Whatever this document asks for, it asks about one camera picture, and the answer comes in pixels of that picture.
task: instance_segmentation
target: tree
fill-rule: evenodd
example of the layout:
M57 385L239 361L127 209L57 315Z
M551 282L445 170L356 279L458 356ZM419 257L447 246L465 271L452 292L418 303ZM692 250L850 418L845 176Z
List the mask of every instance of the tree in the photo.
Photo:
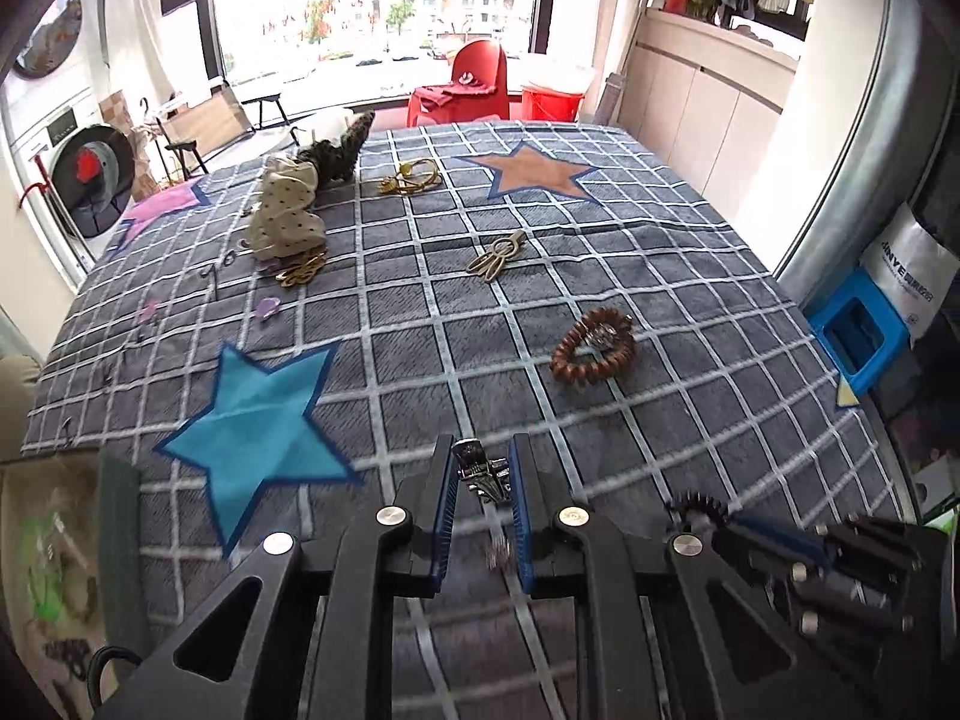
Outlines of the tree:
M304 37L309 43L322 43L330 35L330 25L326 16L334 12L333 0L311 0L306 4Z
M403 31L403 25L416 15L414 10L414 0L400 0L390 6L390 13L387 14L387 27L395 26L397 34Z

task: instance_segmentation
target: gray blanket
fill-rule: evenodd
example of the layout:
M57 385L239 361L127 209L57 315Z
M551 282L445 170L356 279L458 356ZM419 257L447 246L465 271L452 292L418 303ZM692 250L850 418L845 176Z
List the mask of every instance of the gray blanket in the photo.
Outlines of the gray blanket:
M598 202L543 190L488 199L491 172L458 157L520 142L596 167L580 180ZM438 159L441 188L377 195L398 161L418 157ZM374 134L355 183L320 196L320 275L285 292L240 253L214 301L198 273L238 250L239 211L261 170L262 160L203 179L210 207L157 220L96 266L46 362L24 446L69 434L139 467L141 581L157 640L267 533L309 538L357 495L271 490L221 554L205 477L152 449L208 403L223 341L269 363L342 338L314 418L385 501L438 433L480 437L497 453L525 431L539 461L630 533L661 533L664 501L688 488L803 524L898 516L867 420L835 410L837 374L803 316L730 225L626 133L496 122ZM496 283L464 273L482 245L517 228L528 244ZM283 310L261 323L253 308L268 295ZM155 327L131 340L151 299ZM637 360L616 380L561 386L549 356L598 305L635 318ZM104 361L125 341L106 382ZM443 592L397 604L396 717L576 715L570 604L530 602L514 572L487 567L506 521L462 490Z

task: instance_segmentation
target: gold keychain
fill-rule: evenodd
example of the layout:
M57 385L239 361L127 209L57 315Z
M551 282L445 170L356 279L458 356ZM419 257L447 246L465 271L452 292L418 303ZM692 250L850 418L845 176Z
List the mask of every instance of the gold keychain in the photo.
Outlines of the gold keychain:
M520 246L526 237L523 230L517 230L507 238L497 238L488 251L470 261L467 273L483 276L484 281L490 284L503 272L507 260L520 254Z
M417 165L430 166L430 175L424 180L413 178L414 167ZM424 191L435 183L440 183L440 168L437 167L436 161L424 157L415 159L413 162L400 163L400 169L396 175L384 178L380 182L379 191L381 194L392 194L394 191L397 194L414 194L416 191Z

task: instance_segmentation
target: metal screw cap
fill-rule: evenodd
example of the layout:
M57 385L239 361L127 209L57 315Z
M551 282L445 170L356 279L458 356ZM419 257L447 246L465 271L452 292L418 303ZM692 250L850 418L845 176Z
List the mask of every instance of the metal screw cap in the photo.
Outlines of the metal screw cap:
M263 539L263 551L269 555L284 555L293 546L294 538L289 533L271 533Z
M398 506L385 506L376 513L376 521L381 525L400 525L407 518L407 512Z
M560 522L569 525L571 528L579 528L581 525L587 524L590 515L586 509L581 509L579 506L568 506L566 509L560 510L558 518Z
M820 627L820 618L816 611L805 611L800 618L800 632L805 637L814 637L817 635L817 629Z
M681 533L673 539L673 551L684 557L697 557L704 551L704 543L692 533Z

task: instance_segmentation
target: red bucket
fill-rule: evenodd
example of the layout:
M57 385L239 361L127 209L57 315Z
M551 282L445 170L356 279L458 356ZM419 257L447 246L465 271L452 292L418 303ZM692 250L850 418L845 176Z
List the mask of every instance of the red bucket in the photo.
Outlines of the red bucket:
M583 99L583 95L524 86L520 96L520 119L525 122L573 122Z

